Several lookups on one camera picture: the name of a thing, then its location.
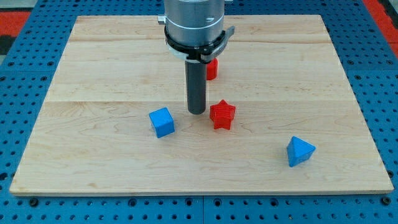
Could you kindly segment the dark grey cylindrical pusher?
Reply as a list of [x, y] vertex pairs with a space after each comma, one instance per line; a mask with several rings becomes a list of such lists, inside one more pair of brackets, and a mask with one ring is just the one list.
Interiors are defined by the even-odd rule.
[[191, 114], [206, 110], [206, 64], [185, 62], [187, 106]]

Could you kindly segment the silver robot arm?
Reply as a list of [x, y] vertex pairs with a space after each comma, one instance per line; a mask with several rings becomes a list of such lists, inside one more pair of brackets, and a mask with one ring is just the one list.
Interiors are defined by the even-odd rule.
[[206, 66], [226, 48], [235, 26], [224, 28], [223, 0], [165, 0], [165, 41], [185, 62], [187, 108], [191, 114], [206, 110]]

